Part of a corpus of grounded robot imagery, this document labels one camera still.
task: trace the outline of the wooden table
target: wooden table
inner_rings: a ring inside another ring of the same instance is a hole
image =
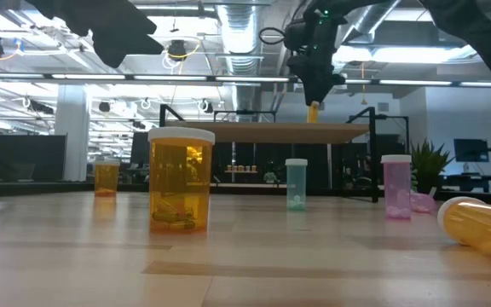
[[[491,258],[384,202],[212,195],[207,234],[151,235],[147,193],[0,198],[0,307],[491,307]]]

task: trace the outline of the desk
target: desk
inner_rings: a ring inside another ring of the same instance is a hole
[[[482,188],[484,193],[490,192],[490,176],[450,175],[446,176],[446,185],[459,186],[459,191],[471,192],[474,188]]]

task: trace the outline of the ceiling pipe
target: ceiling pipe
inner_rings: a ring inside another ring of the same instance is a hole
[[[346,16],[348,24],[342,25],[338,29],[335,48],[339,48],[343,43],[348,43],[350,40],[358,38],[363,38],[362,43],[371,43],[374,40],[376,29],[400,2],[401,0],[392,0],[350,12]],[[334,66],[333,72],[339,73],[348,65],[348,62],[339,61],[333,57],[332,65]]]
[[[369,40],[374,39],[376,29],[400,2],[401,0],[392,0],[386,3],[369,5],[361,9],[359,18],[354,23],[348,37],[344,38],[344,42],[347,43],[360,37],[368,37]]]
[[[225,51],[230,54],[251,55],[257,52],[259,8],[249,5],[219,5],[217,12],[222,23],[221,34]],[[260,60],[255,57],[228,57],[227,69],[234,76],[255,76],[259,73]],[[261,109],[261,88],[232,86],[234,110],[257,111]],[[238,116],[238,121],[251,117]]]

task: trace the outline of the wall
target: wall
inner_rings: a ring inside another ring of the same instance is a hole
[[[454,156],[456,138],[486,139],[491,147],[491,89],[427,88],[428,137]],[[460,174],[464,163],[453,161],[445,174]],[[491,173],[489,163],[470,164],[470,171]]]
[[[422,143],[427,138],[427,100],[425,88],[419,88],[401,98],[399,103],[401,115],[408,116],[410,121],[410,142],[413,145]]]

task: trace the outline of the wooden shelf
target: wooden shelf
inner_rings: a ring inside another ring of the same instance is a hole
[[[216,135],[216,142],[341,144],[368,132],[368,125],[364,124],[167,121],[166,125],[211,131]]]
[[[258,171],[225,171],[226,173],[234,174],[258,174]]]

